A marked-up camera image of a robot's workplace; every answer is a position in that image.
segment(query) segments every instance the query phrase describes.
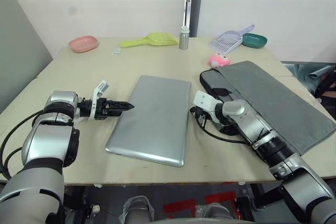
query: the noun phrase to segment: pink plush toy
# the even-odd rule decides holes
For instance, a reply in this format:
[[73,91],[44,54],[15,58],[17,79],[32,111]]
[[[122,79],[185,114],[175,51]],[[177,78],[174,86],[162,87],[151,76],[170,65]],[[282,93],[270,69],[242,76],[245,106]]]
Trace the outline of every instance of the pink plush toy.
[[209,58],[209,64],[212,68],[223,67],[226,65],[230,65],[230,63],[230,59],[220,52],[212,54]]

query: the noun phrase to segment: gray felt cover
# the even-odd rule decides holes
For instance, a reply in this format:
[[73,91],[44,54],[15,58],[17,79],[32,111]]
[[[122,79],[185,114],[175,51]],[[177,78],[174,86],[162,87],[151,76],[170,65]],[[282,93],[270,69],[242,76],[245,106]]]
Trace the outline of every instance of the gray felt cover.
[[201,81],[208,91],[225,88],[248,101],[300,155],[336,130],[332,120],[250,61],[205,71]]

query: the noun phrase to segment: table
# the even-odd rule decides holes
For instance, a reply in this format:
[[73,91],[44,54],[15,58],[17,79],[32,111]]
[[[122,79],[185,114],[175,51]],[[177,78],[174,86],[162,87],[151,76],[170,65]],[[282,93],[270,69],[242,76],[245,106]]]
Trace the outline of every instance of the table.
[[[143,75],[190,81],[191,100],[197,90],[204,90],[199,74],[208,69],[207,59],[213,50],[210,38],[191,38],[188,50],[178,46],[138,46],[124,48],[119,55],[122,38],[101,38],[100,46],[84,54],[70,48],[61,53],[0,114],[0,141],[22,119],[42,109],[54,90],[76,91],[87,99],[105,79],[110,88],[103,97],[126,101],[138,78]],[[330,117],[326,110],[305,90],[291,73],[267,49],[239,46],[229,55],[232,63],[250,60],[282,82],[293,92]],[[192,116],[188,120],[185,165],[181,168],[150,161],[114,155],[104,150],[118,118],[105,121],[84,120],[75,125],[80,130],[76,161],[64,168],[68,185],[152,184],[152,183],[222,183],[274,180],[268,167],[247,146],[225,143],[204,134]],[[209,130],[216,133],[211,124]],[[22,146],[30,130],[24,124],[8,141],[5,156]],[[336,135],[311,149],[303,157],[322,177],[336,175]],[[9,163],[11,174],[22,168],[20,155]]]

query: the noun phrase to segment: gray wall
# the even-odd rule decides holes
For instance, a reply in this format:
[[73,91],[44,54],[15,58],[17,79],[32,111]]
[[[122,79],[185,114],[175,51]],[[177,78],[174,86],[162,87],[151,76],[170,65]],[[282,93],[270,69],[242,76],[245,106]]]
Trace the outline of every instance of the gray wall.
[[0,113],[52,58],[17,0],[0,0]]

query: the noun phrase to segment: stainless steel bottle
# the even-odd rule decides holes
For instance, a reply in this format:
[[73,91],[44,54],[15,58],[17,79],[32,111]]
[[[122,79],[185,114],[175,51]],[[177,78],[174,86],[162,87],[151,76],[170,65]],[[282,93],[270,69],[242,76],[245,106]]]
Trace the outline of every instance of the stainless steel bottle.
[[189,46],[189,28],[187,26],[181,27],[180,33],[180,45],[179,48],[182,50],[188,49]]

